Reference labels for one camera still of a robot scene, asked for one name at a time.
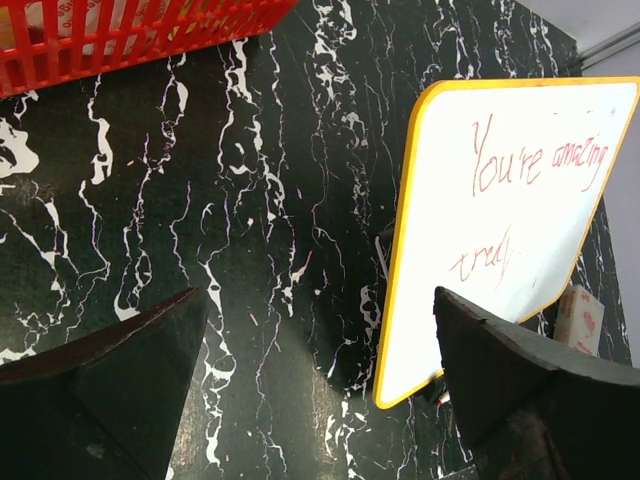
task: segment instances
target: plastic basket slat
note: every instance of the plastic basket slat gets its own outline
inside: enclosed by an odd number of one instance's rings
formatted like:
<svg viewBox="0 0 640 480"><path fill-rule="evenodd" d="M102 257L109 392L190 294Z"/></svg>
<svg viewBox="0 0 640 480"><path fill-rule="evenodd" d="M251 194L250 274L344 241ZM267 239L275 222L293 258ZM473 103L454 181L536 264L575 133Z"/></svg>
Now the plastic basket slat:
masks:
<svg viewBox="0 0 640 480"><path fill-rule="evenodd" d="M206 23L204 14L201 12L203 5L206 3L214 3L218 0L194 0L189 5L188 10L183 17L179 17L179 26L173 29L173 38L168 48L169 55L178 53L185 49L184 37L187 34L196 32L203 28Z"/></svg>
<svg viewBox="0 0 640 480"><path fill-rule="evenodd" d="M260 24L259 30L260 33L267 32L280 21L280 18L274 14L273 9L265 9L264 15L257 20Z"/></svg>
<svg viewBox="0 0 640 480"><path fill-rule="evenodd" d="M2 88L2 95L9 95L13 90L9 72L7 71L7 64L4 61L0 63L0 88Z"/></svg>
<svg viewBox="0 0 640 480"><path fill-rule="evenodd" d="M222 43L229 37L223 34L223 28L229 20L228 9L233 4L231 0L211 0L204 11L204 18L211 19L213 23L208 28L196 32L193 38L190 38L190 46L202 45L208 38L214 40L213 43Z"/></svg>
<svg viewBox="0 0 640 480"><path fill-rule="evenodd" d="M100 16L98 18L97 39L93 44L92 70L99 72L103 66L104 49L107 44L107 33L113 15L113 4L115 0L102 0L100 2Z"/></svg>
<svg viewBox="0 0 640 480"><path fill-rule="evenodd" d="M129 55L127 61L131 65L135 65L142 52L142 49L149 45L149 41L151 40L148 35L156 35L157 32L152 28L153 22L155 22L158 18L159 9L161 6L161 0L151 0L147 8L144 12L144 16L142 18L141 26L143 28L142 33L139 33L136 37L136 41L133 44L133 48L131 49L131 54Z"/></svg>
<svg viewBox="0 0 640 480"><path fill-rule="evenodd" d="M176 25L176 20L180 11L184 8L185 0L171 0L169 7L162 18L162 27L158 29L158 34L153 39L153 51L165 54L167 43L170 41L171 30Z"/></svg>
<svg viewBox="0 0 640 480"><path fill-rule="evenodd" d="M111 55L111 68L117 68L120 66L122 57L124 55L124 49L131 36L131 24L138 8L139 0L127 0L127 4L124 7L124 14L122 15L122 21L116 23L116 30L118 31L118 38L116 40L113 54Z"/></svg>
<svg viewBox="0 0 640 480"><path fill-rule="evenodd" d="M263 14L264 11L262 9L253 9L244 5L239 14L236 16L236 22L231 27L230 35L233 37L245 37L247 36L248 31L251 30L253 26L253 22L255 21L255 17L258 14Z"/></svg>
<svg viewBox="0 0 640 480"><path fill-rule="evenodd" d="M87 0L73 0L73 23L71 38L75 48L71 56L71 74L80 72L82 49L84 47L85 24L87 22Z"/></svg>
<svg viewBox="0 0 640 480"><path fill-rule="evenodd" d="M10 3L9 14L11 15L13 35L16 39L16 48L20 51L18 68L23 70L25 77L24 82L19 82L18 85L14 85L14 87L17 87L19 91L36 88L36 71L33 64L33 51L29 38L29 30L27 29L27 17L24 13L24 6L17 2Z"/></svg>
<svg viewBox="0 0 640 480"><path fill-rule="evenodd" d="M55 4L43 4L44 16L44 37L47 46L47 63L49 68L49 79L52 83L60 81L60 42L58 41L58 15L54 8L50 8Z"/></svg>
<svg viewBox="0 0 640 480"><path fill-rule="evenodd" d="M233 29L243 16L243 10L238 6L237 0L233 3L228 0L221 8L221 13L224 15L225 20L220 25L220 28L225 32L225 36L231 36L231 32L233 32Z"/></svg>

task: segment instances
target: red handwriting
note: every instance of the red handwriting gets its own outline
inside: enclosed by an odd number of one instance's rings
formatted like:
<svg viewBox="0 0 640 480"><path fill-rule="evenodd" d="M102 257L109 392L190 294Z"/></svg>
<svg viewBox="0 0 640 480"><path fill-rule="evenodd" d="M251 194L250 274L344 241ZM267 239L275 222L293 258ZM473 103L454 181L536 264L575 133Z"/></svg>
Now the red handwriting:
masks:
<svg viewBox="0 0 640 480"><path fill-rule="evenodd" d="M562 297L562 300L560 301L560 311L566 317L570 317L571 315L573 315L573 304L575 301L575 297L576 292L574 290L569 295L565 295L564 297Z"/></svg>
<svg viewBox="0 0 640 480"><path fill-rule="evenodd" d="M558 342L567 343L569 341L569 329L566 326L556 327L554 337Z"/></svg>
<svg viewBox="0 0 640 480"><path fill-rule="evenodd" d="M473 175L473 196L485 192L492 184L523 181L531 185L540 176L538 162L542 159L542 149L535 153L527 152L523 147L520 154L489 155L485 152L485 144L491 126L493 114L489 115L486 128L481 131L480 122L473 124L475 134L473 148L476 154L476 168Z"/></svg>
<svg viewBox="0 0 640 480"><path fill-rule="evenodd" d="M594 142L593 137L589 137L584 143L567 143L559 147L553 155L553 162L551 164L556 168L571 165L583 168L595 166L595 172L591 178L591 182L582 189L582 192L586 192L591 188L593 182L595 182L608 151L609 147L602 147Z"/></svg>
<svg viewBox="0 0 640 480"><path fill-rule="evenodd" d="M511 230L511 225L509 225L504 232L499 244L482 247L473 253L463 253L460 255L458 261L449 271L456 270L460 275L460 281L466 282L469 277L480 268L499 267L500 280L498 281L498 285L500 285L511 259L511 252L509 251L509 240L511 237L509 230Z"/></svg>
<svg viewBox="0 0 640 480"><path fill-rule="evenodd" d="M589 330L589 334L593 335L593 332L595 332L596 330L596 322L593 321L593 317L589 312L584 312L582 318L584 319L584 323L587 326L587 330Z"/></svg>
<svg viewBox="0 0 640 480"><path fill-rule="evenodd" d="M87 12L93 10L98 4L102 2L102 0L89 0L87 2ZM58 4L58 17L64 17L66 14L71 15L71 10L73 10L73 0L69 0L65 3ZM66 21L62 24L63 28L71 28L72 21L71 17L66 19Z"/></svg>
<svg viewBox="0 0 640 480"><path fill-rule="evenodd" d="M582 353L588 353L589 355L593 355L593 352L591 351L591 349L589 347L587 347L584 343L582 342L578 342L576 344L576 350L582 352Z"/></svg>

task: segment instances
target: white wall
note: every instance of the white wall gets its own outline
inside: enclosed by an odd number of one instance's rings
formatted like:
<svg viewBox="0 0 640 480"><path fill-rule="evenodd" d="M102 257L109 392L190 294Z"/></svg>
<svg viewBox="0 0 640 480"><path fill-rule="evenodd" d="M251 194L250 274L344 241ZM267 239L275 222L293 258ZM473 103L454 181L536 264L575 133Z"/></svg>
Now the white wall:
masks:
<svg viewBox="0 0 640 480"><path fill-rule="evenodd" d="M598 63L585 76L640 75L640 44ZM631 359L640 367L640 114L629 127L604 193Z"/></svg>
<svg viewBox="0 0 640 480"><path fill-rule="evenodd" d="M638 0L518 0L518 2L575 38L580 52L640 22Z"/></svg>

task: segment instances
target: handwritten text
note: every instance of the handwritten text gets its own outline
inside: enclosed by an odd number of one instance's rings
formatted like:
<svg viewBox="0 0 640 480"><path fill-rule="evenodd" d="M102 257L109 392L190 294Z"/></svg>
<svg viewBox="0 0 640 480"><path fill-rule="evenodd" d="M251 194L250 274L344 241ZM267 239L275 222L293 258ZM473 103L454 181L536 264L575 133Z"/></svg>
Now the handwritten text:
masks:
<svg viewBox="0 0 640 480"><path fill-rule="evenodd" d="M449 271L456 271L460 276L460 281L466 282L473 273L480 269L499 268L500 280L498 285L500 285L511 260L511 251L509 250L510 230L511 225L504 232L502 240L497 245L488 245L478 248L474 252L461 254Z"/></svg>
<svg viewBox="0 0 640 480"><path fill-rule="evenodd" d="M589 174L590 180L581 189L582 192L586 192L595 183L600 167L609 152L609 147L599 145L595 137L588 137L582 143L563 143L555 150L551 150L553 154L549 153L546 156L543 148L537 147L522 147L506 152L491 151L490 146L496 144L496 141L492 142L494 120L494 114L491 114L484 124L478 121L472 125L475 153L472 188L474 197L500 184L532 185L545 173L545 167L548 173L567 167L591 169L593 174Z"/></svg>

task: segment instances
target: red and white box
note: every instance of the red and white box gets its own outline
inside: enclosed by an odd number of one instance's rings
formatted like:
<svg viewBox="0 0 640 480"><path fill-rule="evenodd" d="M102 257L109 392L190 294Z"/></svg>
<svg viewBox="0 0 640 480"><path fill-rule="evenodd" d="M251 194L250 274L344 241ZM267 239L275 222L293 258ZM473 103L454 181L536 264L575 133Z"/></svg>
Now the red and white box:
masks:
<svg viewBox="0 0 640 480"><path fill-rule="evenodd" d="M604 305L584 287L571 285L560 298L553 339L597 357L603 317Z"/></svg>

